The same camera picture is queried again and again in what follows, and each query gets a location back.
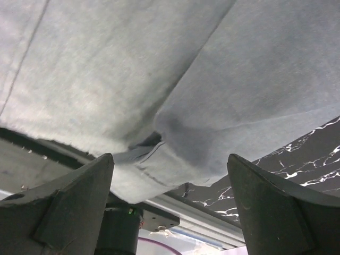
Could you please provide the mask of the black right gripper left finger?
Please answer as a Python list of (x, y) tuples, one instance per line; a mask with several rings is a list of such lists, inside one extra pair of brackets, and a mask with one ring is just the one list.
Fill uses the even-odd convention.
[(104, 154), (1, 201), (1, 254), (94, 254), (114, 162)]

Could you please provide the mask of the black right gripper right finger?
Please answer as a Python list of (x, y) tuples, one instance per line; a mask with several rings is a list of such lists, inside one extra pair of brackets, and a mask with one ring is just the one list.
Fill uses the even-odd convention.
[(339, 198), (236, 154), (227, 163), (248, 254), (339, 254)]

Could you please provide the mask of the grey button shirt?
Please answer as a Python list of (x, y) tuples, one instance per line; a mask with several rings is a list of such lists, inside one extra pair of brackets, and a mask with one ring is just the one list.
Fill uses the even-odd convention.
[(1, 1), (1, 126), (116, 161), (138, 203), (339, 115), (339, 1)]

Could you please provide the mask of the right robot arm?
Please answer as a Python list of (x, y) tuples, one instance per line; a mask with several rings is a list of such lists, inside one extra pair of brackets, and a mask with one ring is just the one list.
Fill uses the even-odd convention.
[[(339, 254), (339, 198), (231, 154), (249, 254)], [(92, 162), (1, 201), (1, 254), (135, 254), (143, 209), (109, 195), (114, 161)]]

